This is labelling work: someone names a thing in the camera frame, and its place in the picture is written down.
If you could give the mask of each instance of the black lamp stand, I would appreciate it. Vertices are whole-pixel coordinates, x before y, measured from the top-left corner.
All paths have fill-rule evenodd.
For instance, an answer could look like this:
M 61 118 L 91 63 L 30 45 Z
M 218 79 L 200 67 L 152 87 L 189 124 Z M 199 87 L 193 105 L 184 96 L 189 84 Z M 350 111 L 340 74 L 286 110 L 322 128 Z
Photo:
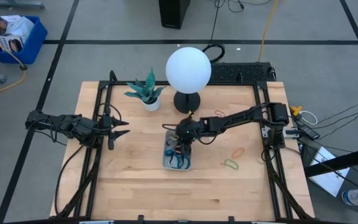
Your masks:
M 176 92 L 173 97 L 175 108 L 181 113 L 194 112 L 200 107 L 201 98 L 198 93 L 185 94 Z

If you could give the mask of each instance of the keyboard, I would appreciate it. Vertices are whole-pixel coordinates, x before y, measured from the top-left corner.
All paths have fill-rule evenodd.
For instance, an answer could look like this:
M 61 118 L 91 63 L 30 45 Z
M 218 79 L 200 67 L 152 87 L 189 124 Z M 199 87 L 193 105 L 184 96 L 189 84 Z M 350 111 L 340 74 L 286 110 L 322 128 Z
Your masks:
M 244 82 L 275 81 L 268 62 L 213 63 L 211 66 L 211 81 L 240 81 L 240 75 Z

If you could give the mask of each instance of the yellow cable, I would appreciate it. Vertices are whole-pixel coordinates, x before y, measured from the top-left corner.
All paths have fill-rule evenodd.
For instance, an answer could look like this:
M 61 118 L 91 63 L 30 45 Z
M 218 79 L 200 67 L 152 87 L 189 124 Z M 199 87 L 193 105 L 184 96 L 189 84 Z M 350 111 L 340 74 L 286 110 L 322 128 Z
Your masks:
M 278 0 L 275 0 L 273 8 L 272 8 L 272 11 L 271 11 L 270 16 L 268 18 L 268 21 L 266 23 L 266 27 L 265 27 L 265 31 L 264 31 L 264 37 L 262 38 L 262 44 L 260 45 L 260 52 L 259 52 L 258 62 L 260 62 L 260 60 L 262 59 L 262 54 L 263 54 L 264 45 L 265 45 L 266 33 L 267 33 L 267 30 L 269 29 L 270 21 L 272 21 L 273 14 L 274 14 L 274 11 L 276 10 L 277 3 L 278 3 Z
M 15 60 L 17 60 L 17 62 L 19 62 L 19 64 L 20 64 L 21 67 L 25 67 L 24 64 L 23 64 L 15 55 L 13 55 L 13 54 L 10 53 L 10 52 L 7 52 L 2 45 L 0 45 L 0 48 L 2 48 L 3 51 L 5 51 L 5 52 L 8 53 L 10 56 L 12 56 Z M 4 87 L 4 88 L 0 89 L 0 92 L 5 91 L 5 90 L 7 90 L 7 89 L 9 89 L 9 88 L 12 88 L 12 87 L 14 87 L 14 86 L 16 86 L 16 85 L 22 83 L 24 79 L 25 79 L 25 71 L 23 71 L 23 76 L 22 76 L 22 78 L 21 78 L 18 82 L 13 83 L 12 85 L 9 85 L 9 86 L 7 86 L 7 87 Z

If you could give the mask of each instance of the wooden table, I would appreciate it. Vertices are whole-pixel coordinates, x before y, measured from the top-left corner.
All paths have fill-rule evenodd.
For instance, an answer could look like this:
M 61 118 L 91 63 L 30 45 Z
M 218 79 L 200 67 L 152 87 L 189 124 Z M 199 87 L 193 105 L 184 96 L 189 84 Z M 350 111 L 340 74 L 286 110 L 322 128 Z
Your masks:
M 82 84 L 76 114 L 92 117 L 97 86 L 98 82 Z M 129 122 L 117 130 L 130 129 L 130 132 L 116 141 L 113 151 L 107 149 L 105 138 L 92 219 L 136 220 L 138 215 L 144 215 L 145 220 L 226 221 L 228 216 L 234 216 L 236 221 L 274 220 L 268 175 L 260 158 L 263 147 L 259 124 L 228 129 L 208 146 L 196 141 L 192 144 L 190 171 L 165 170 L 162 154 L 166 130 L 161 125 L 175 124 L 186 117 L 173 105 L 175 90 L 170 86 L 164 89 L 161 106 L 154 112 L 144 110 L 139 99 L 124 96 L 129 90 L 122 85 L 112 88 L 111 104 L 121 112 L 122 120 Z M 268 83 L 268 92 L 271 102 L 288 105 L 283 83 Z M 215 110 L 231 114 L 255 105 L 251 86 L 206 86 L 199 94 L 201 106 L 195 120 L 215 116 Z M 297 149 L 295 140 L 286 139 L 285 144 Z M 63 162 L 78 146 L 77 140 L 69 140 Z M 223 163 L 238 147 L 243 147 L 245 153 L 235 160 L 239 169 L 233 170 Z M 62 175 L 59 209 L 77 190 L 84 154 L 82 150 L 70 161 Z M 282 149 L 281 155 L 289 191 L 314 216 L 299 154 Z M 85 193 L 81 213 L 85 213 L 87 198 Z M 278 198 L 284 217 L 279 189 Z

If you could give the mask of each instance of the blue bin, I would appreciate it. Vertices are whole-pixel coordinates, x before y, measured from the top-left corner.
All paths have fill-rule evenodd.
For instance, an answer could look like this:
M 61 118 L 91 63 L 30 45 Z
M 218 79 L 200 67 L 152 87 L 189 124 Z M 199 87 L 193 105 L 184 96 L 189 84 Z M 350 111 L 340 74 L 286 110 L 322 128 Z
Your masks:
M 40 52 L 42 43 L 44 42 L 48 31 L 42 25 L 40 18 L 37 16 L 26 16 L 31 22 L 34 23 L 34 27 L 27 38 L 23 49 L 20 52 L 12 52 L 23 64 L 33 64 Z M 2 63 L 19 63 L 8 53 L 3 52 L 0 48 L 0 62 Z

